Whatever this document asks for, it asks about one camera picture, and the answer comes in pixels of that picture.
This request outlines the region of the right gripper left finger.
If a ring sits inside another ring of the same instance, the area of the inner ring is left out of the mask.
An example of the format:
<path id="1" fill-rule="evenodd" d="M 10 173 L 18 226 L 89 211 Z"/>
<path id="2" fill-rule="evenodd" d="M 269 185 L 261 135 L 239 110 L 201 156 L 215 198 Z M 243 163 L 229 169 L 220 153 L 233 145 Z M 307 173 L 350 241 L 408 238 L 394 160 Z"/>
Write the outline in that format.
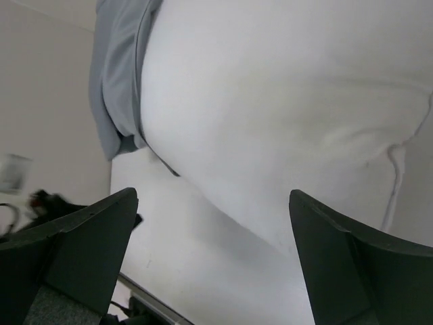
<path id="1" fill-rule="evenodd" d="M 99 324 L 138 208 L 125 188 L 1 240 L 2 324 Z"/>

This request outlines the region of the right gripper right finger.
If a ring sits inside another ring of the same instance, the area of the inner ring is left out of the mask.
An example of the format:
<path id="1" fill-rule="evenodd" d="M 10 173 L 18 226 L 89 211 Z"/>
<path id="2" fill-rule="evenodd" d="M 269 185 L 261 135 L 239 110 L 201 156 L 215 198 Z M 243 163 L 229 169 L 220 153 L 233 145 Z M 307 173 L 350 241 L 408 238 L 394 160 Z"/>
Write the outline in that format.
<path id="1" fill-rule="evenodd" d="M 347 217 L 300 190 L 290 219 L 316 324 L 432 323 L 432 248 Z"/>

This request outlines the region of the white pillow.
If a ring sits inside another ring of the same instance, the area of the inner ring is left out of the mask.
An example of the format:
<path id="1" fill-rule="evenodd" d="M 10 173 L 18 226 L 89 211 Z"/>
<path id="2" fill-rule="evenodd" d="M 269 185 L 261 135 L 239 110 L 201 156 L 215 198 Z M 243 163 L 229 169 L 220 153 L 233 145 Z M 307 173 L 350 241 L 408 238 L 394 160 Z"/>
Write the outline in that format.
<path id="1" fill-rule="evenodd" d="M 169 167 L 286 253 L 292 190 L 390 227 L 431 96 L 431 1 L 164 1 L 141 119 Z"/>

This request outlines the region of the grey pillowcase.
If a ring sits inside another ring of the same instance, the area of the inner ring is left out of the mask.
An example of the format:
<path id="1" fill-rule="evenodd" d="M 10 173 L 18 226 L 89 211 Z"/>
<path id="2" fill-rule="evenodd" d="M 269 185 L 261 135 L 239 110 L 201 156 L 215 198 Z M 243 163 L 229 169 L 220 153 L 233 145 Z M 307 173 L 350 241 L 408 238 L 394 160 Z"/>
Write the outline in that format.
<path id="1" fill-rule="evenodd" d="M 89 105 L 108 161 L 148 146 L 141 122 L 141 72 L 161 1 L 98 1 Z"/>

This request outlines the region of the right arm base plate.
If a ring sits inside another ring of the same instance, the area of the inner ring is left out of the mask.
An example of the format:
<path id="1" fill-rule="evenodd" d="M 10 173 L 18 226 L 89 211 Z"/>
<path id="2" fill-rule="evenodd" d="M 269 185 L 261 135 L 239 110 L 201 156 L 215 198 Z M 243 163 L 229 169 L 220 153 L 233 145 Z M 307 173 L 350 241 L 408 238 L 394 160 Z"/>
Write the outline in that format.
<path id="1" fill-rule="evenodd" d="M 123 273 L 119 273 L 118 283 L 130 291 L 128 306 L 114 300 L 110 301 L 110 306 L 117 307 L 127 317 L 119 321 L 118 324 L 193 325 L 193 322 L 163 303 L 146 289 L 140 287 Z"/>

